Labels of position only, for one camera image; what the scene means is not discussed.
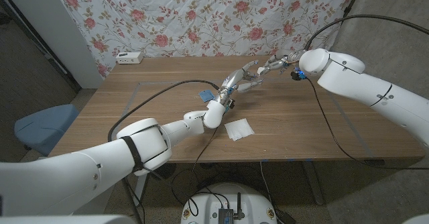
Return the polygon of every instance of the wire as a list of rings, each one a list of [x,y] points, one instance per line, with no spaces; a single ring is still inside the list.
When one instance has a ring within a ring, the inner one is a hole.
[[[149,172],[151,172],[154,176],[158,177],[160,180],[162,180],[162,182],[163,182],[164,184],[168,185],[170,188],[171,188],[171,187],[173,187],[173,185],[172,185],[172,184],[170,184],[166,179],[162,178],[162,176],[160,176],[157,172],[155,172],[155,171],[153,171],[153,170],[151,170],[151,169],[149,169],[149,168],[146,168],[146,167],[143,167],[143,169],[144,169],[144,170],[147,170],[147,171],[149,171]],[[196,203],[195,203],[194,199],[193,199],[192,197],[188,196],[185,192],[183,192],[183,191],[180,191],[180,192],[181,192],[182,194],[184,194],[185,196],[187,196],[187,197],[188,197],[188,199],[189,199],[190,201],[192,201],[192,203],[194,203],[194,205],[195,205],[195,207],[196,207],[196,214],[194,214],[194,212],[193,212],[193,211],[192,211],[192,209],[190,208],[190,203],[189,203],[189,201],[188,201],[188,206],[189,206],[189,211],[191,212],[191,214],[192,214],[194,217],[196,217],[196,216],[198,215],[199,211],[198,211],[198,206],[196,205]]]
[[[139,211],[137,210],[137,207],[134,205],[134,201],[133,201],[133,197],[131,196],[131,194],[128,191],[128,186],[127,186],[127,180],[126,178],[122,178],[121,179],[123,188],[125,189],[125,194],[127,195],[128,201],[131,203],[131,207],[133,208],[133,212],[135,215],[135,220],[137,221],[138,224],[143,224]]]
[[[269,202],[273,205],[275,211],[281,211],[279,210],[276,205],[274,204],[274,201],[271,199],[271,193],[268,189],[268,185],[267,185],[267,181],[265,180],[265,176],[263,175],[263,170],[262,170],[262,161],[259,162],[259,165],[261,166],[261,175],[262,175],[262,179],[263,179],[263,183],[265,184],[265,187],[267,188],[267,192],[268,192],[268,197],[269,197]],[[282,220],[280,220],[280,218],[276,215],[275,216],[277,221],[279,221],[281,224],[284,224],[284,222]]]
[[[267,181],[265,180],[265,176],[263,175],[263,171],[262,171],[262,161],[259,163],[259,165],[261,166],[261,175],[262,175],[263,183],[265,184],[265,187],[267,188],[269,201],[271,202],[271,193],[269,192]]]
[[[219,193],[213,193],[213,192],[208,192],[208,191],[199,191],[199,192],[197,192],[197,193],[195,193],[194,195],[196,195],[196,194],[213,194],[214,196],[221,196],[221,197],[223,197],[225,200],[227,200],[227,208],[229,209],[229,200],[228,200],[228,198],[226,197],[226,196],[224,196],[223,194],[219,194]]]
[[[182,202],[182,201],[180,201],[179,200],[179,198],[177,197],[177,195],[176,195],[176,193],[174,192],[174,189],[173,189],[173,186],[174,186],[174,180],[177,178],[177,176],[179,176],[181,173],[183,173],[183,172],[185,172],[185,171],[190,171],[192,174],[194,174],[195,175],[195,178],[196,178],[196,180],[198,181],[198,182],[200,182],[200,180],[199,180],[199,178],[197,177],[197,175],[196,175],[196,173],[195,172],[193,172],[191,169],[184,169],[184,170],[181,170],[179,173],[177,173],[174,177],[173,177],[173,179],[172,179],[172,187],[171,187],[171,189],[172,189],[172,194],[173,194],[173,196],[174,196],[174,198],[176,199],[176,201],[178,201],[181,205],[184,205],[184,203]],[[207,188],[207,187],[205,187],[211,194],[213,194],[218,200],[219,200],[219,202],[221,203],[221,207],[222,208],[224,208],[223,207],[223,203],[222,203],[222,201],[220,200],[220,198],[215,194],[215,193],[213,193],[209,188]]]
[[[200,157],[201,157],[202,153],[207,149],[207,147],[208,147],[208,146],[210,145],[210,143],[213,141],[213,137],[215,136],[216,131],[217,131],[217,129],[218,129],[218,128],[219,128],[219,126],[214,130],[212,137],[210,138],[210,140],[207,142],[207,144],[205,145],[205,147],[202,149],[201,153],[200,153],[200,154],[198,155],[198,157],[196,158],[195,163],[194,163],[194,167],[192,167],[192,172],[194,172],[194,170],[195,170],[195,166],[196,166],[196,163],[197,163],[197,161],[200,159]]]
[[[148,103],[149,101],[151,101],[152,99],[154,99],[155,97],[157,97],[158,95],[172,89],[173,87],[176,87],[178,85],[184,84],[184,83],[188,83],[188,82],[202,82],[202,83],[207,83],[209,85],[212,85],[216,90],[219,90],[219,87],[216,86],[215,83],[206,81],[206,80],[183,80],[181,82],[178,82],[170,87],[167,87],[166,89],[156,93],[155,95],[153,95],[152,97],[148,98],[146,101],[140,103],[140,105],[136,106],[133,110],[131,110],[130,112],[128,112],[127,114],[125,114],[124,116],[122,116],[113,126],[112,128],[110,128],[109,133],[107,135],[107,140],[110,142],[112,141],[112,134],[113,131],[115,130],[115,128],[124,120],[126,119],[128,116],[130,116],[132,113],[134,113],[136,110],[138,110],[140,107],[142,107],[143,105],[145,105],[146,103]]]
[[[334,24],[337,24],[337,23],[339,23],[339,22],[346,21],[346,20],[348,20],[348,19],[353,19],[353,18],[371,18],[371,19],[384,19],[384,20],[388,20],[388,21],[393,21],[393,22],[396,22],[396,23],[401,23],[401,24],[406,25],[406,26],[410,26],[410,27],[412,27],[413,29],[416,29],[416,30],[418,30],[418,31],[420,31],[420,32],[423,32],[423,33],[425,33],[425,34],[428,34],[428,35],[429,35],[429,30],[427,30],[427,29],[425,29],[425,28],[423,28],[423,27],[421,27],[421,26],[418,26],[418,25],[416,25],[416,24],[410,23],[410,22],[408,22],[408,21],[402,20],[402,19],[397,19],[397,18],[394,18],[394,17],[388,17],[388,16],[381,16],[381,15],[358,14],[358,15],[350,15],[350,16],[347,16],[347,17],[343,17],[343,18],[341,18],[341,19],[335,20],[335,21],[334,21],[334,22],[332,22],[332,23],[328,23],[326,26],[322,27],[320,30],[318,30],[316,33],[314,33],[314,34],[312,35],[312,37],[307,41],[307,44],[306,44],[306,46],[304,47],[304,49],[305,49],[305,50],[310,49],[310,45],[311,45],[312,40],[314,40],[314,39],[315,39],[315,37],[316,37],[318,34],[320,34],[322,31],[326,30],[327,28],[329,28],[330,26],[332,26],[332,25],[334,25]]]
[[[360,160],[356,159],[355,157],[351,156],[349,153],[347,153],[347,152],[346,152],[346,151],[345,151],[345,150],[340,146],[340,144],[339,144],[338,140],[336,140],[336,137],[335,137],[335,135],[334,135],[334,132],[332,131],[332,128],[330,127],[329,121],[328,121],[328,119],[326,118],[326,115],[324,114],[324,111],[323,111],[322,105],[320,104],[319,98],[318,98],[318,96],[317,96],[316,88],[314,88],[313,82],[312,82],[309,78],[307,78],[307,80],[308,80],[308,82],[311,84],[311,86],[312,86],[312,88],[313,88],[314,96],[316,96],[317,103],[319,104],[320,110],[322,111],[322,114],[323,114],[324,120],[326,121],[326,124],[328,125],[328,128],[329,128],[330,134],[332,135],[332,138],[334,139],[334,141],[335,141],[336,145],[338,146],[338,148],[340,148],[340,150],[341,150],[345,155],[347,155],[350,159],[352,159],[352,160],[354,160],[354,161],[356,161],[356,162],[358,162],[358,163],[361,163],[361,164],[363,164],[363,165],[366,165],[366,166],[370,166],[370,167],[373,167],[373,168],[385,169],[385,170],[429,170],[429,168],[424,168],[424,167],[408,167],[408,168],[401,168],[401,167],[374,166],[374,165],[372,165],[372,164],[365,163],[364,161],[360,161]]]
[[[113,134],[113,131],[115,130],[115,128],[123,121],[123,120],[125,120],[128,116],[130,116],[132,113],[134,113],[136,110],[138,110],[140,107],[142,107],[143,105],[145,105],[146,103],[148,103],[149,101],[151,101],[152,99],[154,99],[155,97],[157,97],[158,95],[160,95],[160,94],[162,94],[162,93],[164,93],[164,92],[166,92],[166,91],[168,91],[168,90],[170,90],[170,89],[172,89],[172,88],[174,88],[174,87],[176,87],[176,86],[178,86],[178,85],[181,85],[181,84],[184,84],[184,83],[188,83],[188,82],[202,82],[202,83],[206,83],[206,84],[209,84],[209,85],[212,85],[216,90],[219,90],[219,87],[215,84],[215,83],[212,83],[212,82],[208,82],[208,81],[206,81],[206,80],[183,80],[183,81],[181,81],[181,82],[178,82],[178,83],[176,83],[176,84],[174,84],[174,85],[172,85],[172,86],[170,86],[170,87],[167,87],[166,89],[164,89],[164,90],[162,90],[162,91],[160,91],[160,92],[158,92],[158,93],[156,93],[155,95],[153,95],[152,97],[150,97],[150,98],[148,98],[146,101],[144,101],[144,102],[142,102],[142,103],[140,103],[140,105],[138,105],[138,106],[136,106],[134,109],[132,109],[130,112],[128,112],[128,113],[126,113],[124,116],[122,116],[113,126],[112,126],[112,128],[110,128],[110,130],[109,130],[109,133],[107,134],[107,141],[108,142],[111,142],[112,141],[112,134]],[[141,222],[141,217],[140,217],[140,215],[139,215],[139,212],[137,211],[137,209],[135,208],[135,205],[134,205],[134,202],[133,202],[133,198],[131,197],[131,195],[129,194],[129,191],[127,190],[127,187],[126,186],[128,186],[128,188],[129,188],[129,184],[127,184],[127,180],[125,179],[125,178],[123,178],[122,179],[122,181],[123,181],[123,184],[124,184],[124,187],[125,187],[125,191],[127,191],[127,196],[129,197],[129,200],[131,201],[131,204],[133,205],[133,208],[134,208],[134,214],[135,214],[135,216],[136,216],[136,218],[137,218],[137,222]],[[191,201],[195,204],[195,207],[196,207],[196,215],[198,215],[198,207],[196,206],[196,203],[194,202],[194,200],[192,200],[191,199]],[[189,210],[190,210],[190,212],[194,215],[194,213],[192,212],[192,209],[190,208],[190,204],[189,204],[189,201],[188,201],[188,205],[189,205]]]
[[[140,205],[141,209],[143,210],[143,224],[145,224],[145,223],[146,223],[146,220],[145,220],[145,218],[146,218],[146,211],[145,211],[145,208],[143,207],[143,203],[141,203],[140,198],[139,198],[139,197],[137,197],[137,195],[136,195],[136,193],[134,192],[133,188],[132,188],[132,187],[131,187],[131,185],[129,184],[127,177],[125,177],[125,182],[127,183],[128,189],[131,191],[131,193],[133,193],[134,198],[136,198],[136,199],[137,199],[137,201],[139,202],[139,205]]]

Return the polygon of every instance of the paper towel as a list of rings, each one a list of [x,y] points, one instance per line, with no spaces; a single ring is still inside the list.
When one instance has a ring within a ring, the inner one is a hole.
[[[247,119],[240,119],[234,122],[226,123],[225,128],[227,129],[229,138],[233,139],[234,141],[237,141],[243,137],[247,137],[251,134],[255,134],[247,122]]]

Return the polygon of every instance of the black cable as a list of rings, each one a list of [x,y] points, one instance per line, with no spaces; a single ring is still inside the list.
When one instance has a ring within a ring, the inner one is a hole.
[[[318,34],[320,34],[322,31],[326,30],[327,28],[329,28],[330,26],[332,26],[332,25],[334,25],[336,23],[343,22],[343,21],[346,21],[348,19],[353,19],[353,18],[371,18],[371,19],[384,19],[384,20],[388,20],[388,21],[393,21],[393,22],[396,22],[396,23],[401,23],[401,24],[406,25],[406,26],[410,26],[413,29],[416,29],[416,30],[418,30],[420,32],[423,32],[423,33],[429,35],[429,30],[427,30],[427,29],[425,29],[425,28],[423,28],[421,26],[415,25],[413,23],[410,23],[408,21],[402,20],[402,19],[396,19],[394,17],[381,16],[381,15],[358,14],[358,15],[350,15],[350,16],[347,16],[347,17],[335,20],[332,23],[328,23],[326,26],[322,27],[320,30],[318,30],[316,33],[314,33],[312,35],[312,37],[308,40],[308,42],[307,42],[306,46],[304,47],[304,49],[308,50],[310,48],[312,40],[314,40],[315,37]]]
[[[111,142],[112,141],[112,134],[113,134],[113,131],[115,130],[115,128],[124,120],[124,119],[126,119],[128,116],[130,116],[132,113],[134,113],[136,110],[138,110],[140,107],[142,107],[143,105],[145,105],[146,103],[148,103],[150,100],[152,100],[152,99],[154,99],[155,97],[157,97],[158,95],[160,95],[160,94],[162,94],[162,93],[164,93],[164,92],[166,92],[166,91],[168,91],[168,90],[170,90],[170,89],[172,89],[173,87],[176,87],[176,86],[178,86],[178,85],[181,85],[181,84],[184,84],[184,83],[188,83],[188,82],[202,82],[202,83],[206,83],[206,84],[209,84],[209,85],[212,85],[216,90],[219,90],[219,87],[218,86],[216,86],[216,84],[215,83],[212,83],[212,82],[208,82],[208,81],[206,81],[206,80],[183,80],[183,81],[181,81],[181,82],[178,82],[178,83],[176,83],[176,84],[174,84],[174,85],[172,85],[172,86],[170,86],[170,87],[167,87],[166,89],[164,89],[164,90],[162,90],[162,91],[160,91],[160,92],[158,92],[158,93],[156,93],[155,95],[153,95],[152,97],[150,97],[150,98],[148,98],[146,101],[144,101],[144,102],[142,102],[140,105],[138,105],[138,106],[136,106],[134,109],[132,109],[130,112],[128,112],[127,114],[125,114],[124,116],[122,116],[113,126],[112,126],[112,128],[110,128],[110,130],[109,130],[109,133],[107,134],[107,141],[108,142]],[[127,181],[126,181],[126,179],[125,178],[123,178],[122,179],[122,183],[123,183],[123,186],[124,186],[124,188],[125,188],[125,192],[127,193],[127,197],[128,197],[128,199],[130,200],[130,202],[131,202],[131,204],[133,205],[133,210],[134,210],[134,214],[135,214],[135,216],[136,216],[136,219],[137,219],[137,222],[140,224],[141,223],[141,217],[140,217],[140,215],[139,215],[139,212],[137,211],[137,208],[135,207],[135,205],[134,205],[134,202],[133,202],[133,198],[132,198],[132,196],[130,195],[130,193],[129,193],[129,191],[128,191],[128,188],[127,188]]]
[[[185,172],[185,171],[190,171],[192,174],[194,174],[195,175],[195,178],[196,178],[196,180],[198,181],[198,182],[200,182],[200,180],[199,180],[199,178],[198,178],[198,176],[196,175],[196,173],[195,172],[193,172],[191,169],[184,169],[184,170],[181,170],[181,171],[179,171],[179,173],[177,173],[176,175],[174,175],[174,177],[173,177],[173,179],[172,179],[172,194],[173,194],[173,196],[174,196],[174,198],[181,204],[181,205],[184,205],[184,203],[182,202],[182,201],[180,201],[179,200],[179,198],[177,197],[177,195],[176,195],[176,193],[174,192],[174,189],[173,189],[173,186],[174,186],[174,180],[177,178],[177,176],[179,176],[181,173],[183,173],[183,172]],[[224,208],[223,207],[223,203],[222,203],[222,201],[220,200],[220,198],[216,195],[217,193],[213,193],[209,188],[207,188],[207,187],[205,187],[211,194],[213,194],[218,200],[219,200],[219,202],[221,203],[221,207],[222,208]]]
[[[227,200],[227,208],[229,209],[229,200],[228,200],[228,198],[226,197],[226,196],[224,196],[223,194],[219,194],[219,193],[213,193],[213,192],[209,192],[209,191],[198,191],[197,193],[195,193],[194,195],[196,195],[196,194],[213,194],[214,196],[221,196],[221,197],[223,197],[225,200]]]
[[[145,208],[143,207],[143,203],[141,203],[140,198],[137,197],[137,194],[134,192],[133,188],[129,184],[127,177],[125,177],[125,182],[127,183],[128,189],[131,191],[131,193],[133,193],[134,198],[137,199],[137,201],[139,202],[139,205],[140,205],[141,209],[143,210],[143,224],[145,224],[146,223],[146,220],[145,220],[145,218],[146,218],[146,211],[145,211]]]
[[[139,211],[137,210],[137,207],[134,205],[133,197],[131,196],[131,194],[128,191],[127,179],[124,177],[124,178],[122,178],[121,182],[122,182],[123,188],[125,189],[125,194],[127,195],[127,198],[129,200],[129,202],[131,203],[131,206],[133,207],[135,220],[137,221],[137,224],[143,224],[143,222],[141,222],[141,217],[140,217]]]
[[[109,133],[107,135],[107,141],[110,142],[112,141],[112,134],[113,134],[113,130],[115,130],[115,128],[124,120],[126,119],[128,116],[130,116],[132,113],[134,113],[136,110],[138,110],[141,106],[145,105],[146,103],[148,103],[150,100],[154,99],[155,97],[157,97],[158,95],[172,89],[173,87],[176,87],[178,85],[184,84],[184,83],[188,83],[188,82],[202,82],[202,83],[207,83],[209,85],[212,85],[216,90],[219,90],[219,87],[216,86],[215,83],[212,82],[208,82],[206,80],[183,80],[181,82],[178,82],[170,87],[167,87],[166,89],[156,93],[155,95],[153,95],[152,97],[148,98],[146,101],[140,103],[140,105],[136,106],[133,110],[131,110],[130,112],[128,112],[127,114],[125,114],[124,116],[122,116],[120,118],[120,120],[118,120],[113,126],[112,128],[110,128]]]
[[[218,129],[218,128],[219,128],[219,127],[217,127],[217,128],[214,130],[212,137],[210,138],[210,140],[207,142],[207,144],[205,145],[205,147],[202,149],[201,153],[200,153],[200,154],[198,155],[198,157],[196,158],[195,163],[194,163],[194,167],[192,167],[192,172],[194,172],[194,170],[195,170],[195,166],[196,166],[196,163],[197,163],[197,161],[200,159],[200,157],[201,157],[202,153],[207,149],[207,147],[208,147],[208,146],[210,145],[210,143],[213,141],[213,137],[215,136],[216,131],[217,131],[217,129]]]
[[[167,180],[165,180],[164,178],[162,178],[162,176],[160,176],[157,172],[155,172],[155,171],[153,171],[153,170],[151,170],[151,169],[149,169],[149,168],[146,168],[146,167],[143,167],[143,169],[144,170],[147,170],[147,171],[149,171],[149,172],[151,172],[154,176],[156,176],[156,177],[158,177],[160,180],[162,180],[162,182],[164,183],[164,184],[166,184],[166,185],[168,185],[170,188],[173,186],[172,184],[170,184]],[[194,217],[196,217],[197,215],[198,215],[198,213],[199,213],[199,210],[198,210],[198,206],[196,205],[196,203],[195,203],[195,201],[194,201],[194,199],[192,199],[192,197],[190,197],[190,196],[188,196],[185,192],[183,192],[183,191],[180,191],[182,194],[184,194],[185,196],[187,196],[188,197],[188,199],[190,200],[190,201],[192,201],[192,203],[194,203],[194,205],[195,205],[195,207],[196,207],[196,214],[194,214],[194,212],[192,211],[192,209],[190,208],[190,203],[189,203],[189,201],[188,201],[188,206],[189,206],[189,211],[191,212],[191,214],[194,216]]]
[[[349,153],[347,153],[345,150],[343,150],[343,148],[342,148],[342,147],[340,146],[340,144],[338,143],[338,140],[336,140],[336,137],[335,137],[335,135],[334,135],[334,132],[332,131],[332,128],[330,127],[329,121],[328,121],[328,119],[326,118],[326,115],[324,114],[324,111],[323,111],[322,105],[320,104],[319,98],[318,98],[318,96],[317,96],[316,88],[314,88],[313,82],[312,82],[309,78],[307,78],[307,80],[308,80],[308,82],[310,82],[310,84],[311,84],[311,86],[312,86],[312,88],[313,88],[314,96],[316,96],[317,103],[319,104],[320,110],[322,111],[322,114],[323,114],[324,120],[326,121],[326,124],[328,125],[328,128],[329,128],[330,134],[332,135],[332,138],[334,139],[334,141],[335,141],[336,145],[338,146],[338,148],[340,148],[340,150],[341,150],[345,155],[347,155],[350,159],[352,159],[352,160],[354,160],[354,161],[356,161],[356,162],[358,162],[358,163],[361,163],[361,164],[363,164],[363,165],[366,165],[366,166],[370,166],[370,167],[374,167],[374,168],[380,168],[380,169],[385,169],[385,170],[429,170],[429,168],[424,168],[424,167],[408,167],[408,168],[400,168],[400,167],[374,166],[374,165],[372,165],[372,164],[365,163],[364,161],[360,161],[360,160],[356,159],[355,157],[351,156]]]
[[[343,15],[343,17],[348,16],[348,14],[349,14],[349,13],[350,13],[350,11],[351,11],[351,7],[355,4],[355,1],[356,1],[356,0],[350,0],[349,6],[347,6],[347,7],[344,9],[344,15]]]

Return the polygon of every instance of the wooden table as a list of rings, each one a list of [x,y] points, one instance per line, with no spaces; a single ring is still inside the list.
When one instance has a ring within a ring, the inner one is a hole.
[[[268,56],[144,59],[137,65],[118,65],[64,134],[50,156],[103,144],[107,132],[122,114],[156,92],[181,80],[201,79],[221,85],[244,64]],[[250,70],[256,72],[258,65]],[[421,158],[424,151],[404,129],[372,109],[328,94],[316,84],[322,106],[342,147],[356,158]],[[206,110],[200,91],[215,90],[202,83],[176,87],[137,110],[121,127],[154,117],[162,125],[189,111]],[[289,70],[265,76],[264,83],[246,93],[234,93],[235,108],[223,118],[215,139],[200,162],[348,160],[332,140],[310,83],[294,81]],[[247,118],[255,134],[236,142],[223,124]],[[213,133],[190,137],[173,150],[170,162],[193,162]]]

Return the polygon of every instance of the blue chair seat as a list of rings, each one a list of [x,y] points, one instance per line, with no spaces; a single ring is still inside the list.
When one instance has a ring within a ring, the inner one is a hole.
[[[16,121],[15,136],[25,145],[47,156],[78,114],[76,107],[71,104],[38,111]]]

